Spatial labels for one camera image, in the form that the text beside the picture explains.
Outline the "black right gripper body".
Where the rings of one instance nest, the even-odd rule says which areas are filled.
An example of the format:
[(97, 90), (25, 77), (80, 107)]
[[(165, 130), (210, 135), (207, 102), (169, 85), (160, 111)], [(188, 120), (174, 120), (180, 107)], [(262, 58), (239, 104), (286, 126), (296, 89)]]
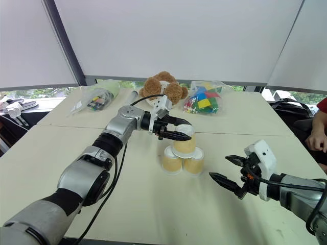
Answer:
[(259, 194), (261, 170), (259, 168), (260, 160), (255, 153), (245, 157), (244, 167), (241, 168), (241, 180), (244, 182), (241, 187), (239, 199), (243, 199), (247, 193), (252, 195)]

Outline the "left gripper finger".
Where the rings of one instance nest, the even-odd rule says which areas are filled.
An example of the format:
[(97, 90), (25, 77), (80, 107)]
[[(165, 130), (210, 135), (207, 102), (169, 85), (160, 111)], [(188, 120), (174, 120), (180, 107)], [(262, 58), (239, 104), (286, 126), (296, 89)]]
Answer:
[(164, 138), (174, 141), (188, 141), (192, 139), (191, 136), (178, 131), (164, 131)]
[(185, 119), (172, 117), (172, 116), (168, 117), (168, 123), (173, 124), (175, 126), (178, 126), (178, 125), (192, 125), (190, 122), (188, 122)]

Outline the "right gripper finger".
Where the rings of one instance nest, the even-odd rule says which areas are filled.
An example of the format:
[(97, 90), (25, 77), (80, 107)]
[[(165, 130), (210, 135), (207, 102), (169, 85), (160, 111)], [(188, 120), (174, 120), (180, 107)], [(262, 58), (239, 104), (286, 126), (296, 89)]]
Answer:
[(244, 167), (244, 164), (246, 161), (245, 157), (241, 157), (241, 156), (237, 156), (237, 155), (225, 156), (225, 159), (239, 167)]
[(209, 175), (218, 185), (239, 196), (241, 187), (236, 182), (229, 180), (226, 176), (219, 173), (210, 172)]

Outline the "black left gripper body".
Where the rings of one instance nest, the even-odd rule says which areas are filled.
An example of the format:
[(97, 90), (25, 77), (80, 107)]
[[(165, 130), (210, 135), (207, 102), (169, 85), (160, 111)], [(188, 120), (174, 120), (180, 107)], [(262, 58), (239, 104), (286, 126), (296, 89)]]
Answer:
[(163, 140), (164, 131), (167, 129), (167, 125), (169, 124), (169, 111), (166, 110), (159, 114), (154, 120), (153, 132), (156, 136), (158, 136), (159, 140)]

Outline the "person's bare hand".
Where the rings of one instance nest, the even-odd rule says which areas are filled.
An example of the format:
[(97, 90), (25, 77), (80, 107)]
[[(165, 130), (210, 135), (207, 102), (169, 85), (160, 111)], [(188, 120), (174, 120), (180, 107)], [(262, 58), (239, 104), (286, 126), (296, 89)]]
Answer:
[(324, 125), (313, 127), (310, 136), (306, 139), (306, 144), (310, 150), (323, 151), (326, 153), (326, 134)]

